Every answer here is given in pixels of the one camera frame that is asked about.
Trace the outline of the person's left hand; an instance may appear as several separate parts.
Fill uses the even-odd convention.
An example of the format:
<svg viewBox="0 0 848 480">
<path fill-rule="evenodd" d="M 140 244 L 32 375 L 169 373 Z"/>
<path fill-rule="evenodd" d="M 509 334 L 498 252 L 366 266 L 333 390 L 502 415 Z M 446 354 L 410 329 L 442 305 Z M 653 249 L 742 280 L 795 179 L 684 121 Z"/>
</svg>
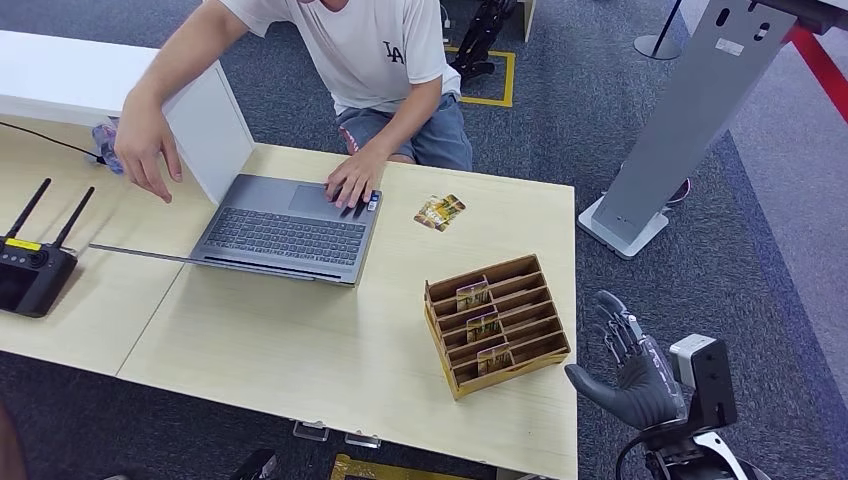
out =
<svg viewBox="0 0 848 480">
<path fill-rule="evenodd" d="M 325 196 L 337 208 L 353 209 L 376 188 L 388 157 L 363 149 L 344 160 L 327 178 Z"/>
</svg>

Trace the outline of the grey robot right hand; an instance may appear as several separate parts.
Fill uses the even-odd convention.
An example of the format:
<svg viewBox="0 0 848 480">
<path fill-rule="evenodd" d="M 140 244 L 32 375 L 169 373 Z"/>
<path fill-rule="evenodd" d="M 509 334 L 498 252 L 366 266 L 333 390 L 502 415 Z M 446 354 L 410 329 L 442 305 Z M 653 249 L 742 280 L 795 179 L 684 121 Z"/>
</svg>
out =
<svg viewBox="0 0 848 480">
<path fill-rule="evenodd" d="M 615 386 L 597 381 L 577 364 L 564 367 L 575 390 L 623 423 L 640 431 L 678 421 L 687 414 L 682 391 L 655 339 L 615 295 L 595 294 L 595 311 L 606 323 L 604 344 L 616 362 Z"/>
</svg>

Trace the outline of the person's right hand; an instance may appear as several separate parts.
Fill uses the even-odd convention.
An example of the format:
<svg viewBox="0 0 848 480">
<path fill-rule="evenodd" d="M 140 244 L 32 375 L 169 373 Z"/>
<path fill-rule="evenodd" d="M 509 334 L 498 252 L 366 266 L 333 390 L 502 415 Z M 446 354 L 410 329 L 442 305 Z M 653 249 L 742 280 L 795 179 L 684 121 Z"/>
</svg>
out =
<svg viewBox="0 0 848 480">
<path fill-rule="evenodd" d="M 159 159 L 177 183 L 183 180 L 182 163 L 162 104 L 156 95 L 134 88 L 123 105 L 114 149 L 131 183 L 171 203 Z"/>
</svg>

